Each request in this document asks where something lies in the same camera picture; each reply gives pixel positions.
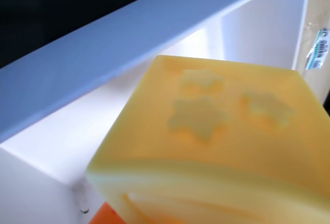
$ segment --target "star shape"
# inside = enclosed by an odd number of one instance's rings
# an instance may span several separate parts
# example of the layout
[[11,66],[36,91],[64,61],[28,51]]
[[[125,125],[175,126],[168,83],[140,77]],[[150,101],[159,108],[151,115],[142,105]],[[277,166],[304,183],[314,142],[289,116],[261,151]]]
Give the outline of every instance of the star shape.
[[203,141],[210,140],[216,126],[229,121],[228,115],[219,110],[209,96],[178,99],[174,109],[175,114],[168,121],[169,129],[189,129]]
[[248,92],[244,94],[244,98],[248,100],[251,113],[270,118],[278,127],[286,127],[290,124],[294,110],[274,95]]
[[197,84],[200,87],[207,89],[215,83],[223,84],[224,78],[213,73],[208,68],[203,70],[184,70],[181,84],[183,86]]

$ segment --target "yellow soap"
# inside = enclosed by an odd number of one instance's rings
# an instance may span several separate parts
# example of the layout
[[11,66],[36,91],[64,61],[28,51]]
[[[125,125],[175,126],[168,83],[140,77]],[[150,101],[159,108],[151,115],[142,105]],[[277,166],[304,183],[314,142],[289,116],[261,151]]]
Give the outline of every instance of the yellow soap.
[[330,118],[296,71],[158,56],[87,176],[127,224],[329,224]]

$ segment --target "white shelf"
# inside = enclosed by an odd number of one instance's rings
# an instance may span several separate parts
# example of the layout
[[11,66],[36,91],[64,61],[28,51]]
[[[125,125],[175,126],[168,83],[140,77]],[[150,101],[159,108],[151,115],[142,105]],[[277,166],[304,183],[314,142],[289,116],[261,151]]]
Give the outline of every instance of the white shelf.
[[1,69],[0,222],[87,224],[104,200],[85,168],[152,58],[294,68],[306,3],[139,0]]

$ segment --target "barcode sticker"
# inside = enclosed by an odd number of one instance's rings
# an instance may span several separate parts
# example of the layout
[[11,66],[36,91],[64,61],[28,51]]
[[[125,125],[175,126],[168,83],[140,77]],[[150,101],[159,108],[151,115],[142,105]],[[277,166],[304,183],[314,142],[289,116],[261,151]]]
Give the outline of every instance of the barcode sticker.
[[306,69],[321,68],[329,52],[329,29],[323,28],[318,32],[314,45],[308,53]]

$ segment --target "sticker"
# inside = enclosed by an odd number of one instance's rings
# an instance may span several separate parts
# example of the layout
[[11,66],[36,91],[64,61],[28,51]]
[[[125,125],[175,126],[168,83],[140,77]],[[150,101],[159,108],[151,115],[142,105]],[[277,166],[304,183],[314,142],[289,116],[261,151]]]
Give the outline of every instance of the sticker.
[[319,30],[314,45],[307,55],[308,63],[306,70],[321,68],[329,51],[330,30],[323,28]]

